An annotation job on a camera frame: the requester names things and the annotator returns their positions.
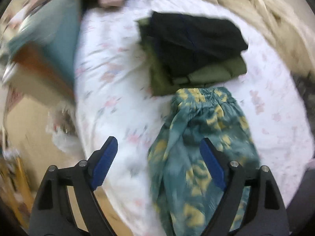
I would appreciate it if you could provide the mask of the teal yellow floral pants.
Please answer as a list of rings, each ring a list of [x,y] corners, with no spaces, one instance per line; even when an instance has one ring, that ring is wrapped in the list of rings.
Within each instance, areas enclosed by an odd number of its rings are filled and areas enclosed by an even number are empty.
[[[225,87],[178,90],[148,154],[152,200],[167,235],[200,235],[223,195],[201,156],[204,138],[245,170],[260,166],[245,115]]]

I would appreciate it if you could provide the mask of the teal orange headboard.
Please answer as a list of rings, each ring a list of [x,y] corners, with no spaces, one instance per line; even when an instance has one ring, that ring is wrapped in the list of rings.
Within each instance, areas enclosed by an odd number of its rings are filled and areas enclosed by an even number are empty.
[[[12,62],[71,101],[82,14],[82,0],[51,0],[25,18],[7,45]]]

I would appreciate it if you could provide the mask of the folded olive green pants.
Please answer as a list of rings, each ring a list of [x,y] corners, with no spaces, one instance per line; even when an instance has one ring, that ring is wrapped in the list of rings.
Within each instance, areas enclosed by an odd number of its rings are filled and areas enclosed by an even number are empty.
[[[162,67],[162,63],[153,51],[152,41],[147,34],[149,18],[137,21],[141,36],[141,46],[149,64],[151,89],[154,96],[174,94],[184,88],[206,88],[220,82],[227,82],[247,73],[247,66],[242,56],[215,62],[198,69],[185,77],[172,79]]]

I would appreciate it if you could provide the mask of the cream crumpled blanket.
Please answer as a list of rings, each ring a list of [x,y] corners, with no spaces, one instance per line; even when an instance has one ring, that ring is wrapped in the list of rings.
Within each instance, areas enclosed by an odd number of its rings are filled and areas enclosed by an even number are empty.
[[[314,31],[283,0],[205,0],[219,4],[254,26],[288,69],[314,80]]]

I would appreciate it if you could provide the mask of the folded black pants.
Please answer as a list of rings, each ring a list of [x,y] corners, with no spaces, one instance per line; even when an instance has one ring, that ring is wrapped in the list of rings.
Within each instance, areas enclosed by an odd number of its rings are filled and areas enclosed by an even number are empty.
[[[153,12],[148,35],[171,78],[185,77],[248,49],[240,29],[227,19]]]

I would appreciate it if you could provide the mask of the white floral bed sheet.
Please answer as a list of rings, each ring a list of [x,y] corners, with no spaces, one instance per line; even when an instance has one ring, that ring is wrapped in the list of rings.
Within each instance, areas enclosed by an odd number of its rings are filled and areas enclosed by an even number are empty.
[[[249,47],[247,73],[224,83],[249,123],[261,161],[270,167],[283,201],[298,190],[314,140],[304,102],[290,72],[265,38],[237,15],[203,0],[127,0],[115,11],[84,14],[77,43],[77,130],[90,156],[108,137],[118,154],[103,189],[134,235],[164,235],[149,194],[147,152],[170,109],[170,96],[154,97],[149,61],[140,46],[137,20],[152,11],[218,17],[236,24]]]

